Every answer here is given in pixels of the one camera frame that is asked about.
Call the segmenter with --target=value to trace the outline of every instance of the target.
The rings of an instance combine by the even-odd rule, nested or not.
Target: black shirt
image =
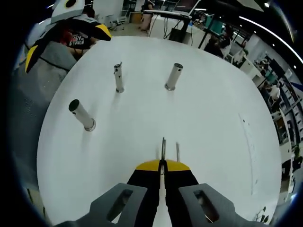
[[[91,41],[89,37],[85,37],[85,35],[72,32],[72,40],[67,44],[68,47],[80,49],[80,50],[86,50],[89,49],[91,45]]]

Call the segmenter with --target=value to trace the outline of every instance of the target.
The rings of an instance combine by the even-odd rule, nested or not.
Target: person
[[[212,36],[204,50],[220,58],[225,58],[232,48],[232,35],[233,29],[226,26],[223,35],[219,39]]]
[[[230,26],[226,26],[225,32],[221,36],[221,39],[219,41],[219,47],[220,51],[222,53],[222,58],[225,58],[229,51],[232,48],[232,35],[233,35],[233,29]]]
[[[270,93],[269,93],[269,99],[268,101],[272,101],[272,103],[276,102],[280,95],[281,95],[281,90],[280,90],[280,85],[279,83],[277,83],[277,85],[273,85],[271,87],[267,87],[266,90],[270,90]]]
[[[142,5],[142,12],[144,10],[152,10],[154,5],[155,4],[152,1],[147,0]],[[150,25],[151,25],[151,21],[152,21],[151,18],[152,18],[152,13],[146,13],[146,12],[144,12],[143,17],[142,17],[142,24],[139,27],[141,29],[141,31],[147,32],[150,29]]]
[[[86,7],[83,10],[83,15],[86,15],[87,17],[94,18],[95,17],[95,11],[92,7]],[[72,38],[71,40],[66,44],[69,51],[72,53],[74,58],[76,60],[79,60],[84,53],[86,53],[91,46],[93,46],[97,39],[93,37],[88,37],[82,33],[70,31]]]
[[[236,67],[240,67],[243,62],[243,58],[248,55],[248,51],[245,49],[240,50],[237,52],[234,57],[232,58],[232,64]]]

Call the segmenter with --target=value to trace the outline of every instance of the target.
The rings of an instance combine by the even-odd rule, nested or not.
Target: ceiling light
[[[48,9],[48,8],[50,8],[50,7],[53,7],[53,5],[50,5],[50,6],[46,7],[46,8]]]
[[[287,42],[285,42],[283,39],[281,39],[281,38],[280,38],[279,36],[277,36],[275,33],[273,33],[272,31],[268,30],[267,28],[263,27],[262,25],[259,25],[258,23],[254,22],[254,21],[252,21],[252,20],[249,20],[249,19],[247,19],[247,18],[245,18],[245,17],[239,16],[239,18],[240,18],[240,19],[243,19],[243,20],[246,20],[246,21],[248,21],[248,22],[250,22],[250,23],[252,23],[252,24],[254,24],[254,25],[257,25],[257,26],[259,26],[260,28],[263,28],[265,31],[267,31],[267,32],[269,32],[270,34],[272,34],[274,37],[276,37],[278,40],[280,40],[285,46],[287,46],[287,47],[291,50],[291,52],[293,52],[294,55],[295,55],[295,56],[300,60],[300,62],[303,64],[303,60],[302,60],[302,58],[300,57],[300,55],[299,55],[296,51],[294,51],[294,49],[293,49],[290,45],[288,45]]]

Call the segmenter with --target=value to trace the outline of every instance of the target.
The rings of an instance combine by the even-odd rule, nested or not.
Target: white wall
[[[96,15],[99,15],[98,21],[103,22],[103,18],[108,15],[114,15],[117,18],[123,7],[124,0],[94,0],[93,8]]]

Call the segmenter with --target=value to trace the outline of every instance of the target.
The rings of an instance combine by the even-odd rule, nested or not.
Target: white tabletop
[[[125,92],[115,92],[122,64]],[[184,66],[177,88],[164,84]],[[79,99],[97,126],[86,132],[69,112]],[[188,165],[199,183],[223,194],[252,220],[269,220],[281,183],[279,142],[270,112],[252,80],[228,62],[188,45],[148,37],[99,41],[72,68],[47,110],[37,154],[40,193],[53,224],[76,220],[93,200],[135,167],[160,156]],[[161,196],[154,226],[171,226]]]

